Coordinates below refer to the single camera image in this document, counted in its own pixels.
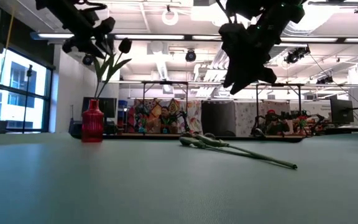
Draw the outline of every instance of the dark tulip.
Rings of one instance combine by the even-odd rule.
[[[124,54],[128,54],[132,47],[132,41],[128,38],[125,38],[121,41],[119,44],[118,50],[121,51]]]

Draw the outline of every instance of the ceiling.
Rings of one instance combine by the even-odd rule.
[[[224,15],[217,11],[216,7],[193,6],[193,0],[104,0],[108,5],[107,10],[98,11],[99,18],[105,19],[112,16],[116,20],[114,33],[122,34],[217,34],[219,27],[214,25],[221,22]],[[169,26],[162,20],[162,14],[169,4],[171,10],[178,13],[178,22]],[[12,11],[15,8],[15,16],[22,22],[38,32],[67,32],[63,30],[62,24],[47,9],[37,11],[35,0],[0,0],[0,7],[5,11]],[[347,36],[358,37],[358,14],[354,14],[355,7],[328,9],[333,12],[327,21],[316,26],[308,35],[318,36]],[[306,15],[309,21],[313,22],[315,17],[310,16],[312,11]],[[171,19],[172,12],[168,13],[167,19]],[[155,57],[147,55],[147,41],[136,41],[126,58],[132,58],[127,67],[123,68],[122,75],[125,79],[150,79],[150,74],[157,70]],[[215,55],[219,52],[218,42],[167,42],[169,57],[166,58],[168,74],[183,72],[183,75],[175,75],[175,78],[186,79],[187,73],[193,73],[198,63],[210,64]],[[187,49],[195,49],[197,60],[193,63],[185,61]],[[347,69],[358,62],[358,45],[341,44],[311,44],[311,54],[294,65],[283,63],[285,51],[291,50],[279,48],[272,54],[275,57],[270,67],[278,76],[280,82],[289,81],[292,83],[310,81],[323,70],[331,69],[334,72],[334,80],[337,83],[347,81]],[[72,53],[77,60],[81,60],[82,54]]]

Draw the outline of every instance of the desk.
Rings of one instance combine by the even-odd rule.
[[[0,135],[0,223],[358,223],[358,134],[232,142],[298,170],[177,140],[15,136]]]

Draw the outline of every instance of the glass vase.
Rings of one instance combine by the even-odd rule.
[[[82,142],[103,141],[104,114],[99,110],[99,100],[90,100],[89,108],[82,114]]]

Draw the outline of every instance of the hanging plant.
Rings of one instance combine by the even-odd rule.
[[[112,54],[108,59],[105,59],[102,65],[100,65],[98,59],[96,57],[93,58],[93,64],[94,69],[96,71],[96,76],[98,79],[98,84],[96,85],[96,91],[94,93],[94,98],[97,100],[100,97],[100,94],[102,94],[102,91],[104,90],[104,87],[109,83],[111,77],[120,69],[122,68],[126,63],[130,62],[132,59],[125,59],[120,62],[118,62],[122,56],[122,54],[128,54],[131,51],[132,47],[132,41],[128,38],[125,38],[121,41],[118,50],[120,51],[120,54],[118,56],[118,59],[114,61],[114,58],[116,54]],[[102,83],[102,77],[104,73],[107,70],[107,77],[106,80],[103,81],[103,86],[100,89],[99,93],[99,85]]]

